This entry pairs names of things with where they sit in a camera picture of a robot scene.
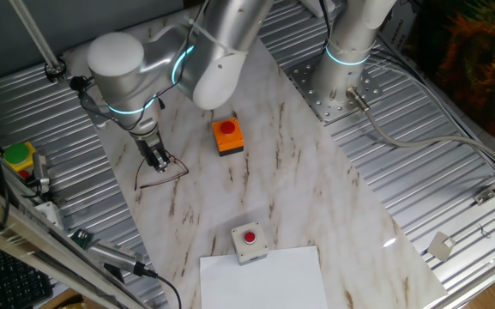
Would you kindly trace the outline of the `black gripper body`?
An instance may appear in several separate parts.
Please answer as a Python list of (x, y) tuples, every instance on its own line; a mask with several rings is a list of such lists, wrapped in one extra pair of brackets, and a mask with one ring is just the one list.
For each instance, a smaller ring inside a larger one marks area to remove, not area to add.
[(165, 150), (159, 132), (133, 136), (141, 155), (147, 160), (163, 159)]

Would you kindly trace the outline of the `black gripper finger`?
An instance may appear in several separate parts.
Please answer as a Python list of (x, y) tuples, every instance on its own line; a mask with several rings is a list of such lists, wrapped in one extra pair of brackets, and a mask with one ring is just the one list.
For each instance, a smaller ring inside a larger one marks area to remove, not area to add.
[(157, 173), (163, 173), (165, 170), (156, 170), (155, 167), (157, 166), (156, 158), (154, 156), (154, 153), (149, 153), (148, 156), (146, 157), (146, 162), (157, 172)]
[(170, 158), (167, 151), (164, 148), (158, 148), (154, 151), (157, 166), (156, 170), (166, 170), (170, 163)]

